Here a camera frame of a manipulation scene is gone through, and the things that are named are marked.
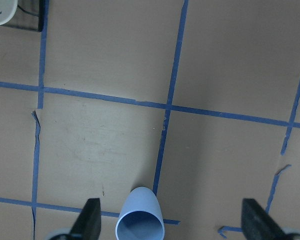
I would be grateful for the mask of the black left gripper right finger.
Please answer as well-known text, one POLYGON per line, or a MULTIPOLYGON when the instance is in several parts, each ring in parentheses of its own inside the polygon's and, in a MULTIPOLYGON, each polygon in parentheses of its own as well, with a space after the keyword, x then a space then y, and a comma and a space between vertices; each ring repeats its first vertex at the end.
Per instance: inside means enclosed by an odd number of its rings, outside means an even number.
POLYGON ((246 240, 291 240, 253 198, 244 198, 241 206, 241 230, 246 240))

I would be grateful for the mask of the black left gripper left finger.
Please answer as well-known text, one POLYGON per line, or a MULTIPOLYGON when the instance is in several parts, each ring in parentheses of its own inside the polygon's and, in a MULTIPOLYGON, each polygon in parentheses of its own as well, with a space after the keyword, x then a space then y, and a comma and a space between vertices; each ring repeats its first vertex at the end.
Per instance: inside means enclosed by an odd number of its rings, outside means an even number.
POLYGON ((74 222, 70 240, 98 240, 101 233, 101 203, 99 198, 89 198, 74 222))

